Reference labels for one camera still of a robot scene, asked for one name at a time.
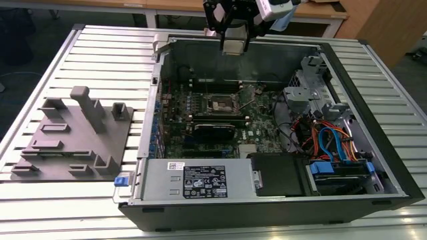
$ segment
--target green circuit board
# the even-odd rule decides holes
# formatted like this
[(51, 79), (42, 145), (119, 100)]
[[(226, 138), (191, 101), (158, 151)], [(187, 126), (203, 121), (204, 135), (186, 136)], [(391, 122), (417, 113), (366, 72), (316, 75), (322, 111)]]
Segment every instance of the green circuit board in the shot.
[[(239, 145), (254, 144), (260, 153), (283, 152), (280, 138), (272, 122), (272, 94), (262, 92), (252, 84), (243, 85), (243, 88), (234, 94), (194, 93), (183, 85), (170, 93), (171, 100), (164, 109), (164, 127), (168, 136), (166, 137), (166, 154), (168, 159), (180, 158), (239, 158)], [(232, 102), (235, 111), (231, 115), (248, 116), (244, 127), (235, 128), (232, 140), (224, 143), (194, 143), (190, 115), (216, 114), (226, 112), (216, 108), (215, 98), (223, 98), (224, 102)]]

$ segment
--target slatted metal workbench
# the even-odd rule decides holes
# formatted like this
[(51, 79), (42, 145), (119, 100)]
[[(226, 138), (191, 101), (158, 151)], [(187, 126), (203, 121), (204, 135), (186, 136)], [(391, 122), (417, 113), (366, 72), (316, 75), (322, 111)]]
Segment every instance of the slatted metal workbench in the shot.
[[(0, 144), (0, 181), (11, 179), (12, 165), (28, 145), (43, 113), (46, 97), (70, 96), (74, 86), (91, 88), (103, 106), (126, 102), (136, 109), (123, 157), (123, 171), (134, 171), (147, 105), (156, 32), (202, 35), (200, 31), (90, 26), (74, 29)], [(319, 41), (268, 36), (270, 39)], [(355, 40), (327, 40), (386, 131), (403, 162), (427, 195), (427, 117), (385, 67), (370, 46)], [(70, 98), (66, 104), (76, 105)], [(427, 236), (427, 201), (397, 211), (382, 211), (347, 224), (143, 232), (112, 201), (112, 182), (0, 184), (0, 239), (413, 239)], [(130, 195), (119, 189), (119, 195)]]

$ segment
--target power supply label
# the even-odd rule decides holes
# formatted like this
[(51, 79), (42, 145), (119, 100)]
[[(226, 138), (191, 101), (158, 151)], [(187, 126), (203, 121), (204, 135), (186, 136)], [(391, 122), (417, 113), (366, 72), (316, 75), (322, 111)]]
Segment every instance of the power supply label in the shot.
[(186, 199), (227, 198), (226, 166), (184, 166)]

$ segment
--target blue latch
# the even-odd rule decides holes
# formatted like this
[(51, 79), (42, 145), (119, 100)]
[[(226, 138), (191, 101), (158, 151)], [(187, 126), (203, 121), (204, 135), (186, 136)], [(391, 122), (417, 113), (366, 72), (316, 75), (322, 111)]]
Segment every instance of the blue latch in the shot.
[(367, 170), (369, 170), (370, 173), (375, 172), (375, 167), (374, 167), (374, 164), (371, 162), (366, 163), (366, 167), (367, 167)]
[(311, 173), (315, 174), (332, 174), (334, 168), (330, 161), (316, 161), (310, 165)]
[(130, 177), (128, 176), (116, 176), (114, 179), (114, 186), (116, 186), (116, 187), (130, 186)]

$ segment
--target white camera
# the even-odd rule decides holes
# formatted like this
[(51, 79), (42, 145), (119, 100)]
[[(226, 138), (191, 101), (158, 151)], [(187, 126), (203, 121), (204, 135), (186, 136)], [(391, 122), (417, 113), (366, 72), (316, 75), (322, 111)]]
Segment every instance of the white camera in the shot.
[(256, 0), (260, 17), (266, 22), (283, 18), (292, 10), (292, 0)]

